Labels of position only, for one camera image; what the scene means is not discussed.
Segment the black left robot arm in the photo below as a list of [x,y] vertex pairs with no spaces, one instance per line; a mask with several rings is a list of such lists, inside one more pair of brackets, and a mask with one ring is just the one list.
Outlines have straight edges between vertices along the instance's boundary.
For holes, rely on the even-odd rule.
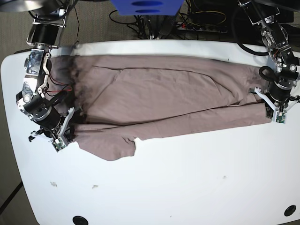
[[[267,48],[266,52],[256,52],[239,41],[235,17],[241,10],[246,13],[252,25],[261,27],[260,33]],[[299,96],[291,95],[292,89],[300,81],[300,59],[294,56],[288,43],[288,34],[276,19],[279,13],[279,8],[274,5],[267,6],[265,2],[239,0],[231,18],[231,28],[233,37],[241,49],[254,56],[269,56],[275,63],[275,70],[268,66],[259,69],[260,77],[269,82],[267,90],[255,87],[252,93],[256,93],[265,101],[274,122],[284,124],[287,112],[300,101]]]

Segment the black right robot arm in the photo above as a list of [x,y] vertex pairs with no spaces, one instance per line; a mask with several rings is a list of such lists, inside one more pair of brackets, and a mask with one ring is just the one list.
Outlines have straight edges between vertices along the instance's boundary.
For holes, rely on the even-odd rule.
[[19,110],[40,126],[31,133],[29,141],[41,137],[49,141],[57,150],[72,142],[69,121],[75,109],[60,114],[55,106],[67,95],[64,87],[51,99],[46,98],[51,80],[51,50],[59,48],[60,36],[66,26],[76,0],[2,0],[2,12],[28,12],[33,25],[27,37],[31,46],[24,63],[25,77],[22,90],[16,95]]

